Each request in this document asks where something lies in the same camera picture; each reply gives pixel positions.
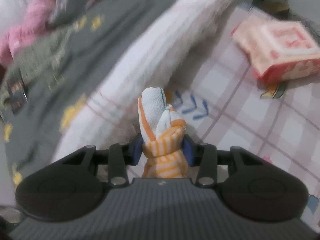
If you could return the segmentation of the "pink grey duvet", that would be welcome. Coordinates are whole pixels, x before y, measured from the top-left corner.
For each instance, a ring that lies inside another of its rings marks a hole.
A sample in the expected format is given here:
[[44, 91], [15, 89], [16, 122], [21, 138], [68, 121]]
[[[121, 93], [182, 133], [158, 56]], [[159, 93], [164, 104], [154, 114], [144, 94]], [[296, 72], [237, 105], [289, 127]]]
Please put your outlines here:
[[1, 65], [7, 68], [15, 55], [56, 27], [72, 22], [99, 0], [32, 0], [20, 24], [1, 36]]

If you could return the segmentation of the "white fleece blanket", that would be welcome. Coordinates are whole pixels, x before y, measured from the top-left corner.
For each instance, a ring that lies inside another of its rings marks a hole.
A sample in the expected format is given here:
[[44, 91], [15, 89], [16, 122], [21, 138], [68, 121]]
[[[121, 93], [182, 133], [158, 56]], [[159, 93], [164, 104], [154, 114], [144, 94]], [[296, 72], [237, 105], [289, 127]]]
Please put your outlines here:
[[148, 87], [165, 87], [189, 50], [215, 35], [227, 11], [253, 0], [174, 0], [129, 45], [67, 128], [52, 161], [86, 146], [107, 148], [138, 132], [137, 100]]

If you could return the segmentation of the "red tissue pack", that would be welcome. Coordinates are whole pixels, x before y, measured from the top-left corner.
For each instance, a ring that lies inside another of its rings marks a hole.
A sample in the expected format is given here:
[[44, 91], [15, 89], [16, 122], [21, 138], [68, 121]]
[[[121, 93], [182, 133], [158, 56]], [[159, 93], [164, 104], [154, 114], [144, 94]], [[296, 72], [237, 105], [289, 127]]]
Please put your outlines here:
[[319, 45], [298, 21], [251, 16], [233, 30], [232, 38], [264, 85], [319, 73]]

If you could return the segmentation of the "green floral cloth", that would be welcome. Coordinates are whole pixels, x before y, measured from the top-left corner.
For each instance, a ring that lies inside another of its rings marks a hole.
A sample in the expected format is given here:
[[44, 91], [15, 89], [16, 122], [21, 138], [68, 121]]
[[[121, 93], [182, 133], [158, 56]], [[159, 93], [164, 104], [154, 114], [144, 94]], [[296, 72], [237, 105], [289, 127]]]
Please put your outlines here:
[[56, 69], [66, 54], [71, 34], [71, 30], [58, 30], [36, 39], [31, 46], [18, 53], [1, 83], [1, 108], [9, 100], [9, 79], [20, 73], [24, 84], [30, 85], [48, 69]]

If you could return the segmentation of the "orange striped towel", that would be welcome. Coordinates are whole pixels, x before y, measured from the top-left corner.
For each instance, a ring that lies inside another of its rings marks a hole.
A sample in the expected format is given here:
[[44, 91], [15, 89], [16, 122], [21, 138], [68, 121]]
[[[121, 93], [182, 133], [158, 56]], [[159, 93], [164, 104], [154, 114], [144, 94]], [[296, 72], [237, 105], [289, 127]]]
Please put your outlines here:
[[185, 178], [188, 163], [182, 151], [186, 123], [167, 103], [164, 89], [143, 90], [137, 103], [143, 153], [143, 178]]

